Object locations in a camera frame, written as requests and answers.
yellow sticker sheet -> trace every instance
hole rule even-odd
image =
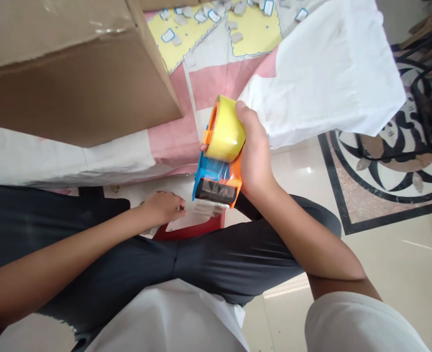
[[[195,19],[195,14],[203,5],[192,7],[193,16],[187,18],[187,23],[180,25],[175,22],[177,14],[174,9],[169,9],[167,19],[163,19],[160,13],[156,14],[149,22],[149,28],[154,40],[161,52],[162,58],[167,66],[168,72],[172,72],[184,59],[185,55],[202,40],[215,25],[220,22],[236,22],[238,28],[230,34],[240,32],[243,39],[238,43],[232,43],[234,56],[258,55],[272,51],[281,42],[281,27],[276,5],[273,7],[271,16],[267,16],[257,5],[247,6],[242,16],[228,11],[226,17],[214,22],[207,18],[205,22]],[[171,41],[173,35],[178,35],[182,44],[175,46]]]
[[[281,42],[281,27],[276,5],[271,16],[261,11],[258,5],[248,6],[243,16],[230,11],[227,20],[237,22],[238,28],[231,34],[240,32],[244,36],[238,43],[231,43],[234,56],[257,55],[271,52]]]
[[[174,9],[169,9],[170,16],[168,19],[163,20],[160,14],[157,14],[148,22],[148,26],[166,63],[168,72],[173,71],[190,49],[216,25],[211,19],[199,23],[194,18],[197,11],[202,7],[202,5],[192,6],[193,16],[187,19],[187,23],[184,25],[179,25],[175,22],[176,13]],[[182,41],[181,45],[174,46],[172,41],[164,42],[161,37],[169,33],[169,29],[180,37]]]

cardboard box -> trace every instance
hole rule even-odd
[[[210,0],[140,0],[143,11],[160,10],[182,6],[194,6]]]
[[[180,117],[139,0],[0,1],[0,127],[91,147]]]

packing tape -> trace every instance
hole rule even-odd
[[[203,154],[207,158],[232,162],[245,142],[245,131],[236,116],[236,101],[218,95],[211,113],[210,123],[203,133],[208,144]]]

orange tape dispenser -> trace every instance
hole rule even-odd
[[[203,133],[202,142],[208,149],[201,152],[195,174],[193,200],[219,209],[234,208],[242,186],[240,151],[245,131],[237,119],[235,106],[234,100],[217,97]]]

red object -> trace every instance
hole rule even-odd
[[[152,238],[155,241],[178,241],[189,239],[192,237],[204,235],[208,232],[213,232],[224,228],[224,219],[226,217],[226,212],[222,212],[215,218],[210,218],[207,222],[200,225],[184,227],[175,231],[166,232],[167,225],[162,225],[157,229],[156,234]]]

